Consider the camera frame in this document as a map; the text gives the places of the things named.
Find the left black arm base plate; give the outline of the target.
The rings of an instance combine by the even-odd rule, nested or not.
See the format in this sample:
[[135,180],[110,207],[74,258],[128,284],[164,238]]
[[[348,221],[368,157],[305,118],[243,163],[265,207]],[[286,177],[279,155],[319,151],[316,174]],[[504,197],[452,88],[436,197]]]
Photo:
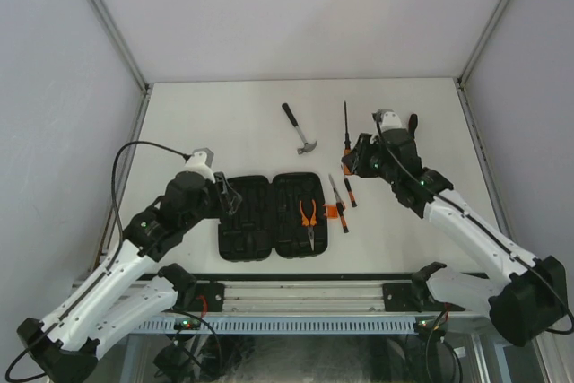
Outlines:
[[178,294],[174,310],[185,312],[221,312],[225,299],[222,283],[194,283]]

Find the black plastic tool case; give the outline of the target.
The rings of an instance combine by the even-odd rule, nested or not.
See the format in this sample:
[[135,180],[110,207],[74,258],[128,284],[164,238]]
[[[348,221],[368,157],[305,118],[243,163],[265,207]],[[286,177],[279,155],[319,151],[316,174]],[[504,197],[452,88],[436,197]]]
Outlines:
[[[262,175],[231,178],[242,196],[239,210],[220,219],[218,248],[230,262],[261,261],[273,252],[283,258],[314,257],[328,248],[326,199],[314,172],[288,172],[268,179]],[[315,250],[301,225],[299,201],[317,204]]]

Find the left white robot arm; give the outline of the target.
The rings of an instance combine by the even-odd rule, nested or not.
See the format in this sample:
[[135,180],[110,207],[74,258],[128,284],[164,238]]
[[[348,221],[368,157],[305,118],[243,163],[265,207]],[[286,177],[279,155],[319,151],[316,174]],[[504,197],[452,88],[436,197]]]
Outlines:
[[53,382],[84,382],[99,359],[145,320],[164,310],[192,308],[196,279],[178,264],[162,267],[137,294],[121,296],[198,223],[235,214],[241,201],[220,172],[212,178],[180,172],[132,218],[112,256],[61,306],[19,325],[25,353]]

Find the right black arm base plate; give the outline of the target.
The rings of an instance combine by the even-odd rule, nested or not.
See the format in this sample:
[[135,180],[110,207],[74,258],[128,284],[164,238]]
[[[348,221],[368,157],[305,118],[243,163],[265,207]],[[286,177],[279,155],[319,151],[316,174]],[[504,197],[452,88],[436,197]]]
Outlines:
[[416,299],[412,285],[409,283],[384,283],[382,298],[385,311],[422,312],[422,304]]

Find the orange grip bit screwdriver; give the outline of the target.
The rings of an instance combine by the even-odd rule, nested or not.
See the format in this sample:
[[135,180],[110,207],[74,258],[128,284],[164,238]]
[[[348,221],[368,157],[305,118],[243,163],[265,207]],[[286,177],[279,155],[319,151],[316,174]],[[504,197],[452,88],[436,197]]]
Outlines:
[[[344,156],[348,155],[350,152],[351,152],[351,139],[348,128],[347,102],[344,101]],[[345,164],[343,164],[343,170],[345,176],[351,175],[351,172],[349,171],[348,167]]]

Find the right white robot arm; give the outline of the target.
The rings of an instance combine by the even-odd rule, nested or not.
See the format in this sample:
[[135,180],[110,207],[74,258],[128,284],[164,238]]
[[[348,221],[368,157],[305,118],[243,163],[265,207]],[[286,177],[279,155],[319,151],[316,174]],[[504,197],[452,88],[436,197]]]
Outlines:
[[555,257],[541,259],[521,248],[478,215],[436,170],[422,165],[415,141],[403,128],[360,134],[342,163],[361,178],[382,178],[397,201],[443,231],[477,263],[484,278],[435,262],[420,272],[413,303],[435,309],[450,303],[486,316],[499,334],[523,346],[572,318],[566,271]]

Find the orange handled needle-nose pliers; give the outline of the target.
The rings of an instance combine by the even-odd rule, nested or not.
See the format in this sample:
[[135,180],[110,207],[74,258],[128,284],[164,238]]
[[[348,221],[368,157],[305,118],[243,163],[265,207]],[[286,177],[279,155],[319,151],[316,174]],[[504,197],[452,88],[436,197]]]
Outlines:
[[317,226],[317,204],[314,199],[299,201],[301,225],[306,228],[310,249],[315,250],[315,227]]

